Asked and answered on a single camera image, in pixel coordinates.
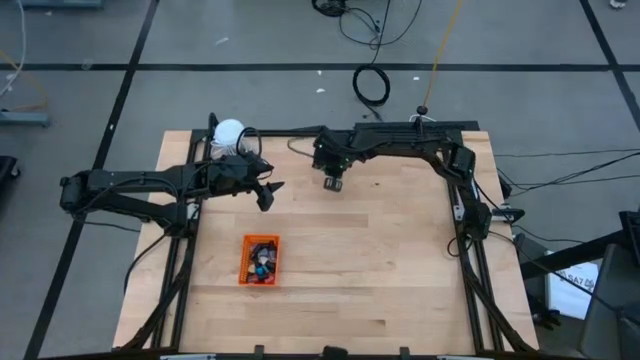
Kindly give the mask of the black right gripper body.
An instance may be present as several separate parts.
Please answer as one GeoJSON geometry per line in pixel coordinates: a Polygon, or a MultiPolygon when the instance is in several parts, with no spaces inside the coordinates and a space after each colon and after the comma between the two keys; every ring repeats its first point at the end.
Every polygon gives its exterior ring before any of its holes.
{"type": "Polygon", "coordinates": [[[350,135],[322,130],[314,140],[312,167],[325,175],[323,188],[332,192],[342,189],[342,175],[352,165],[348,159],[350,135]]]}

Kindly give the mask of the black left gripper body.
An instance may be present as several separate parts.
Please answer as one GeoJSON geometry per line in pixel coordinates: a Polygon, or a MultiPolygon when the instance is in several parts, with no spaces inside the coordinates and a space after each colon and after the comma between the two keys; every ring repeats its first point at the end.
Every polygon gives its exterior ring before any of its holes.
{"type": "Polygon", "coordinates": [[[260,195],[261,176],[266,173],[249,172],[248,161],[255,157],[261,156],[246,153],[223,156],[212,161],[207,170],[207,197],[237,196],[239,193],[254,192],[257,195],[256,203],[259,209],[262,212],[268,211],[273,204],[274,195],[260,195]]]}

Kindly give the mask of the orange plastic basket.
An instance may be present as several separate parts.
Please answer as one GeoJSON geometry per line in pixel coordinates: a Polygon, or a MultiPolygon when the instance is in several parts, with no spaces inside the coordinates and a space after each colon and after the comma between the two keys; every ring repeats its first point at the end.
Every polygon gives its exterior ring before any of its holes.
{"type": "Polygon", "coordinates": [[[238,284],[241,286],[275,287],[279,279],[280,236],[249,234],[244,236],[238,284]],[[276,262],[270,262],[267,258],[269,250],[277,251],[276,262]],[[255,269],[266,266],[270,274],[259,284],[248,284],[247,277],[255,274],[255,269]]]}

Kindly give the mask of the white bulb table lamp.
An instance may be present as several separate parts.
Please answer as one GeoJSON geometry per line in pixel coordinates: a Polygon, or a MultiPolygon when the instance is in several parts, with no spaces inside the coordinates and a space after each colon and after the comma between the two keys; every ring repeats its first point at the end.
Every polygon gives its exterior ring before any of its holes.
{"type": "Polygon", "coordinates": [[[211,141],[211,158],[219,159],[222,156],[238,155],[246,151],[243,140],[245,126],[236,119],[226,119],[217,125],[211,141]]]}

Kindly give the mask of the grey floor base bar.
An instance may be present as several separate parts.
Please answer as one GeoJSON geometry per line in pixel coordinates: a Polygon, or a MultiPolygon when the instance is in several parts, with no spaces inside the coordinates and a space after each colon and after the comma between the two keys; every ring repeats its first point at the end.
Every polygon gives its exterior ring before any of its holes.
{"type": "Polygon", "coordinates": [[[49,127],[49,116],[43,112],[0,111],[0,125],[49,127]]]}

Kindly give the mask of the black floor object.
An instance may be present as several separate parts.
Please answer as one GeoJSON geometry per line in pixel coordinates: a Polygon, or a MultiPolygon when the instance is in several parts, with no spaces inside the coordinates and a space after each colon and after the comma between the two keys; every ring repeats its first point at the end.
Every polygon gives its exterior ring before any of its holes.
{"type": "Polygon", "coordinates": [[[21,175],[18,162],[15,157],[0,155],[0,186],[9,180],[21,175]]]}

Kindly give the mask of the black stand bar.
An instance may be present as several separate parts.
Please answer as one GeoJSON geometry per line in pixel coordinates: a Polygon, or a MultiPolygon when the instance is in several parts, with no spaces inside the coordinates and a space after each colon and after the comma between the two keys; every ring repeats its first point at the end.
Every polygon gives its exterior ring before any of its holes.
{"type": "Polygon", "coordinates": [[[576,245],[551,255],[529,260],[520,266],[524,280],[542,276],[552,271],[600,259],[609,245],[621,246],[626,250],[636,267],[640,267],[640,210],[619,213],[621,230],[576,245]]]}

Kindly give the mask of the white printed box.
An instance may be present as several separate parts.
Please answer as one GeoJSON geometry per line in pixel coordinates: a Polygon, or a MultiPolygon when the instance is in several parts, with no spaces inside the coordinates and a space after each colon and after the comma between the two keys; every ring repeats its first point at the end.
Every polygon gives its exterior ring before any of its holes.
{"type": "Polygon", "coordinates": [[[584,320],[591,297],[573,284],[591,293],[596,285],[599,268],[596,264],[587,262],[571,266],[557,273],[565,281],[554,274],[547,274],[545,279],[546,305],[550,310],[557,310],[561,315],[584,320]]]}

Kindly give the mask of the dark grey chair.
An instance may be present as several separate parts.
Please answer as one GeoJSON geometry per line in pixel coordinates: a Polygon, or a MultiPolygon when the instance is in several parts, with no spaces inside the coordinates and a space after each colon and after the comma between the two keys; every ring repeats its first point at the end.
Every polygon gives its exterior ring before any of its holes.
{"type": "Polygon", "coordinates": [[[640,266],[626,249],[609,245],[599,269],[595,295],[613,307],[591,300],[579,351],[603,360],[640,360],[640,266]]]}

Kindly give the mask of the black aluminium table frame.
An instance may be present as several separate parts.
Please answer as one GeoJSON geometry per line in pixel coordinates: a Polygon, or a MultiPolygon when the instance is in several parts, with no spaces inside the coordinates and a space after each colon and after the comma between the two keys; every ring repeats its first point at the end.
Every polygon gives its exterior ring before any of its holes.
{"type": "Polygon", "coordinates": [[[480,300],[455,257],[445,181],[424,161],[356,164],[343,189],[323,188],[310,136],[262,135],[273,179],[266,212],[252,195],[207,200],[186,293],[168,310],[161,344],[183,352],[472,354],[493,346],[480,300]],[[238,284],[245,235],[280,236],[275,287],[238,284]]]}

